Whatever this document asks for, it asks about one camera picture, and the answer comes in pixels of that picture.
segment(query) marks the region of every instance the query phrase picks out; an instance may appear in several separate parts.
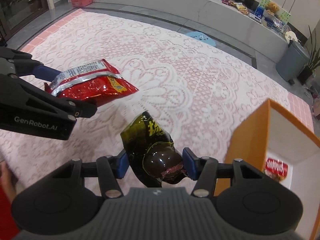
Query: dark green snack package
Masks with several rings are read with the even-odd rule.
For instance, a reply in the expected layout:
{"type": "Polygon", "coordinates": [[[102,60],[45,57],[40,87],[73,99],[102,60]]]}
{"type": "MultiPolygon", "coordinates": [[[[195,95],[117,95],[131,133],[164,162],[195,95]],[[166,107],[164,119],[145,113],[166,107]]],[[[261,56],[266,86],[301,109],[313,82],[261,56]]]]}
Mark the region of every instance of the dark green snack package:
{"type": "Polygon", "coordinates": [[[147,111],[122,131],[121,138],[130,166],[145,186],[161,187],[162,181],[177,184],[186,177],[170,134],[147,111]]]}

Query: dark brown door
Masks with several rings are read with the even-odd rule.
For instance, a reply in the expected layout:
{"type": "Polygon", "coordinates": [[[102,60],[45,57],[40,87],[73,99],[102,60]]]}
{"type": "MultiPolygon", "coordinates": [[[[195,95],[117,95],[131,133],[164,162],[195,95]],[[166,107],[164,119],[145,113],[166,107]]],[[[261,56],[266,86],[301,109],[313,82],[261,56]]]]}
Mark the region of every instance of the dark brown door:
{"type": "Polygon", "coordinates": [[[7,41],[46,10],[46,0],[0,0],[1,35],[7,41]]]}

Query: small red snack packet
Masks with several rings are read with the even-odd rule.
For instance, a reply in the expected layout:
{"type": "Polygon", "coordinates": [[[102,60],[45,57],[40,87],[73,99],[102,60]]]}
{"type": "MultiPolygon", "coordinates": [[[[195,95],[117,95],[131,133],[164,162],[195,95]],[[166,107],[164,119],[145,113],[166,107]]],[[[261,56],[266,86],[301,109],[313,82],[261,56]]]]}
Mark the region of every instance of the small red snack packet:
{"type": "Polygon", "coordinates": [[[280,160],[268,158],[264,167],[264,173],[280,182],[288,175],[288,165],[280,160]]]}
{"type": "Polygon", "coordinates": [[[67,97],[102,106],[138,91],[105,59],[61,72],[44,90],[58,98],[67,97]]]}

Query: trash can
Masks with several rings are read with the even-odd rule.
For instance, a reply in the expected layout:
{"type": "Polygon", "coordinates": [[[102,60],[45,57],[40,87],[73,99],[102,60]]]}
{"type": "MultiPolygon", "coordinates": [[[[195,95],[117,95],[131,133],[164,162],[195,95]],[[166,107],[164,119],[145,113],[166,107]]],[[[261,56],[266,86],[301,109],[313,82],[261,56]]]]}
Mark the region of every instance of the trash can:
{"type": "Polygon", "coordinates": [[[310,59],[308,52],[300,43],[290,40],[288,47],[276,65],[276,70],[287,82],[296,78],[304,64],[310,59]]]}

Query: yellow label on bag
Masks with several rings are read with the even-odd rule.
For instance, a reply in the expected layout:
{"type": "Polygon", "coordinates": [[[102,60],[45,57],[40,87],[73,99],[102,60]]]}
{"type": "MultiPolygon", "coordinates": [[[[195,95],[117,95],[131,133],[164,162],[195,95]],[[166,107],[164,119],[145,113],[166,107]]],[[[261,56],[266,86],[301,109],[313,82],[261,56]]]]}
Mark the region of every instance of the yellow label on bag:
{"type": "Polygon", "coordinates": [[[113,77],[108,77],[111,86],[119,93],[123,92],[123,91],[127,91],[127,89],[123,86],[121,86],[115,78],[113,77]]]}

